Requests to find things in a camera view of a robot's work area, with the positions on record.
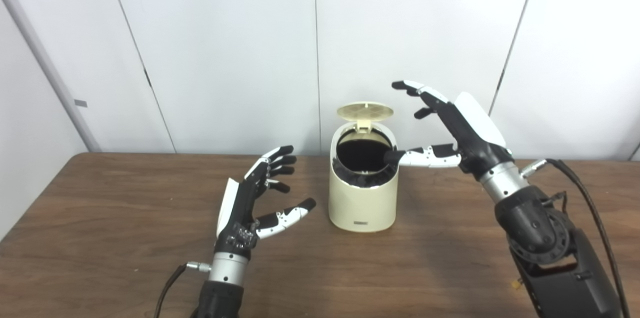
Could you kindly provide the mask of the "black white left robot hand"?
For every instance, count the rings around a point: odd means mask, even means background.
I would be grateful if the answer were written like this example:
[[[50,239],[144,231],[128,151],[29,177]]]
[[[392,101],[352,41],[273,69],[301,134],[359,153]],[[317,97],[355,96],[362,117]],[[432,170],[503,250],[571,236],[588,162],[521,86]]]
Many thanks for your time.
[[[292,145],[276,147],[260,156],[241,181],[228,179],[215,229],[215,254],[250,260],[260,240],[285,232],[317,206],[315,199],[306,198],[295,206],[254,215],[256,201],[269,190],[290,192],[290,186],[276,177],[295,172],[294,149]]]

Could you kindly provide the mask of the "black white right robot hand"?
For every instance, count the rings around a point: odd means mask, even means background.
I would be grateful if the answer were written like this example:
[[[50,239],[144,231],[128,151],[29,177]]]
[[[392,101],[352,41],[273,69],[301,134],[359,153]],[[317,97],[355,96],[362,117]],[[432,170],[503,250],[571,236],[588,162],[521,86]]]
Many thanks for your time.
[[[502,133],[469,93],[462,92],[452,102],[438,90],[415,81],[393,81],[391,87],[421,99],[424,106],[414,113],[414,118],[421,120],[437,115],[455,142],[387,152],[385,163],[425,168],[458,166],[476,180],[496,172],[499,165],[514,163]]]

